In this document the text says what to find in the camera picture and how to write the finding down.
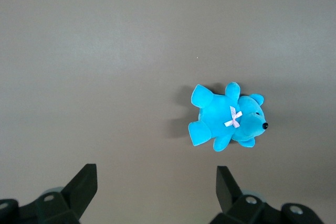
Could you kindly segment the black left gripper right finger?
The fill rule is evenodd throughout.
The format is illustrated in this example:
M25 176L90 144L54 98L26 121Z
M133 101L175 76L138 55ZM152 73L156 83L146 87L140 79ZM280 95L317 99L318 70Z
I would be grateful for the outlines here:
M305 205L286 203L278 210L255 195L244 194L226 166L217 167L216 196L222 212L211 223L323 224L320 217Z

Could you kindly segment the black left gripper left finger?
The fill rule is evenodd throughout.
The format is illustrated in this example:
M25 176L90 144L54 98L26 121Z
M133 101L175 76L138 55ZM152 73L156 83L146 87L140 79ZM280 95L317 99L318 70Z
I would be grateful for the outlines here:
M30 204L2 199L1 223L79 223L97 189L97 165L86 164L61 191L44 193Z

